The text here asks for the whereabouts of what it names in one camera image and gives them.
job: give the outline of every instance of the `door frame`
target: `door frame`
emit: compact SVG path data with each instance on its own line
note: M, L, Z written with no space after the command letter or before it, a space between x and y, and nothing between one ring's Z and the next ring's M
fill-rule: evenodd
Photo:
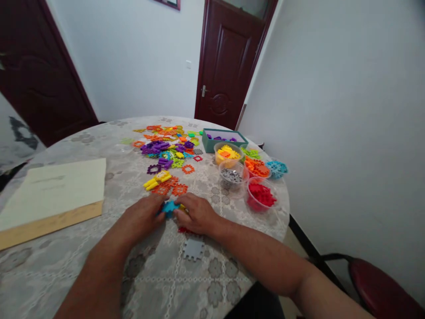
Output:
M75 69L74 63L72 62L71 56L68 52L68 49L66 48L65 43L63 42L62 39L62 35L58 30L58 26L56 25L56 22L53 18L53 15L50 11L49 5L47 4L46 0L37 0L37 2L40 4L41 7L41 11L44 15L44 19L47 22L47 25L50 28L50 31L53 34L53 37L59 47L60 53L64 59L64 61L66 62L70 72L71 72L71 76L73 78L73 80L75 81L75 83L77 84L77 89L79 91L79 93L81 94L82 100L85 104L85 106L87 107L87 109L90 112L90 115L93 117L93 119L99 123L99 120L96 116L96 113L93 110L92 104L90 103L89 97L87 96L87 93L84 89L84 86L81 82L80 76L78 75L77 70Z
M198 117L200 107L201 107L201 99L202 99L202 77L204 74L204 57L205 57L205 47L206 47L206 41L207 41L207 35L208 35L208 14L211 7L211 3L213 1L216 2L222 2L226 5L230 5L227 2L224 2L222 0L205 0L205 7L204 7L204 22L202 25L202 40L201 40L201 55L199 58L199 70L198 70L198 83L197 83L197 89L196 89L196 102L195 102L195 118ZM254 75L255 67L257 66L258 59L260 57L261 50L263 49L264 40L267 36L267 31L269 30L271 19L273 18L274 11L276 9L276 6L278 4L278 0L270 0L270 5L267 8L267 11L265 13L266 15L266 24L264 25L263 34L261 35L260 42L258 44L258 50L255 54L254 62L252 64L251 70L249 72L249 80L248 85L244 90L244 96L247 96L249 85L251 84L252 76Z

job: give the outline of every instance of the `red chair seat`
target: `red chair seat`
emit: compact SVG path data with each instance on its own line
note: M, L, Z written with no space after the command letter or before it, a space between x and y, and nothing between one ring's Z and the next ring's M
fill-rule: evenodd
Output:
M424 309L381 269L354 258L349 263L349 272L358 294L376 319L425 319Z

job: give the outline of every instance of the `picture frame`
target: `picture frame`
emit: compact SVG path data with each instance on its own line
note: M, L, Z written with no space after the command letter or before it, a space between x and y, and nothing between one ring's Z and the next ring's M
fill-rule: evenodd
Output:
M154 0L180 11L180 0Z

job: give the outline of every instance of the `chair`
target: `chair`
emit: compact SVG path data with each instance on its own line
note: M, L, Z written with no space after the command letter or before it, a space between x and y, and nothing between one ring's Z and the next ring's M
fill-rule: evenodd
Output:
M425 310L394 279L371 263L348 255L331 253L310 258L314 264L345 259L362 306L376 319L421 318Z

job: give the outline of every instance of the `lace tablecloth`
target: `lace tablecloth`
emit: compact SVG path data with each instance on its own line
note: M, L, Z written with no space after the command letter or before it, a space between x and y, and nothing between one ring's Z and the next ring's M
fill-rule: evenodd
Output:
M113 121L74 134L38 154L8 184L0 196L0 210L22 183L28 169L106 157L103 214L55 233L0 252L0 317L52 318L78 276L91 248L124 210L147 193L146 171L157 159L121 144L123 138L142 139L134 129L148 125L182 125L185 132L225 129L182 117L139 117ZM204 150L202 142L197 147ZM281 179L280 208L266 215L249 212L244 198L220 187L213 154L187 162L195 172L170 169L188 191L208 199L215 211L242 225L282 241L289 223L289 197ZM255 279L228 252L205 238L205 252L197 262L182 258L186 235L167 220L135 247L124 271L121 305L130 318L223 318L252 286Z

